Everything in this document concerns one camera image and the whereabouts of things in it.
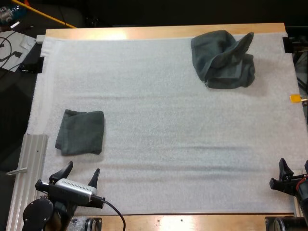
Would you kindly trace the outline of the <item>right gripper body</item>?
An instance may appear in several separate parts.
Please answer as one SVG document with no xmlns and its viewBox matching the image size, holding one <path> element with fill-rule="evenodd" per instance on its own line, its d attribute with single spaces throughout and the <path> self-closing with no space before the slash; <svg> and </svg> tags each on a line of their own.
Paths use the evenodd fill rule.
<svg viewBox="0 0 308 231">
<path fill-rule="evenodd" d="M 308 177 L 305 174 L 290 177 L 288 180 L 276 180 L 271 178 L 269 184 L 272 190 L 277 190 L 288 195 L 296 195 L 296 186 L 299 182 L 307 180 Z"/>
</svg>

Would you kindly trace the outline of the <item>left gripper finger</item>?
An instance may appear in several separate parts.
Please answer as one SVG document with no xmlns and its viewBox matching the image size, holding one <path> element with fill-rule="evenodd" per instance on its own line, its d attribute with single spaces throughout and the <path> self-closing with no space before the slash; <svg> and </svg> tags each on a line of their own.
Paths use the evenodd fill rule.
<svg viewBox="0 0 308 231">
<path fill-rule="evenodd" d="M 100 174 L 100 169 L 97 168 L 91 178 L 91 180 L 88 183 L 88 186 L 91 186 L 93 188 L 97 187 L 97 182 L 98 182 L 98 178 L 99 178 L 99 174 Z"/>
<path fill-rule="evenodd" d="M 66 179 L 73 168 L 73 162 L 70 161 L 65 167 L 49 177 L 49 183 L 55 184 L 61 179 Z"/>
</svg>

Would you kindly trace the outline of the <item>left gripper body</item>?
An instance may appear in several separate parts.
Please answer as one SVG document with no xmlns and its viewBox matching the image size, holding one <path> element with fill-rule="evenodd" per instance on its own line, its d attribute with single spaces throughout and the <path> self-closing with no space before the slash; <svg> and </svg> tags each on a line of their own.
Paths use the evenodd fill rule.
<svg viewBox="0 0 308 231">
<path fill-rule="evenodd" d="M 89 192 L 82 192 L 78 189 L 71 189 L 66 186 L 48 184 L 38 180 L 35 184 L 37 191 L 46 193 L 50 200 L 71 203 L 77 206 L 103 208 L 103 199 L 99 196 L 92 195 Z"/>
</svg>

